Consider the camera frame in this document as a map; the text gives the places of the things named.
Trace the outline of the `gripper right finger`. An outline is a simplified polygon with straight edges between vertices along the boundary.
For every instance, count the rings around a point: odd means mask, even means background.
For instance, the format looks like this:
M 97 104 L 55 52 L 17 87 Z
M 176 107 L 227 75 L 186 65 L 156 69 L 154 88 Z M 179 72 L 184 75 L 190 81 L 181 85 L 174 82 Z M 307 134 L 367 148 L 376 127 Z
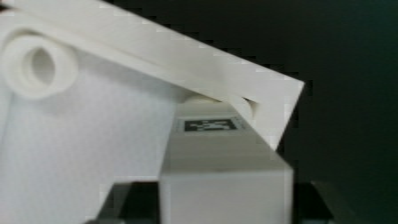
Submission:
M 291 224 L 355 224 L 343 196 L 325 182 L 311 181 L 293 185 Z

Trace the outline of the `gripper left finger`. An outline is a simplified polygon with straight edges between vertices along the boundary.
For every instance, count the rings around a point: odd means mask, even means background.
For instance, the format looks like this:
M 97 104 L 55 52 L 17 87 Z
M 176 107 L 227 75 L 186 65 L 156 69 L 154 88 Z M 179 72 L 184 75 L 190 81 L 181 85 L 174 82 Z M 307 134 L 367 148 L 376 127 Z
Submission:
M 97 216 L 87 224 L 160 224 L 156 182 L 115 183 Z

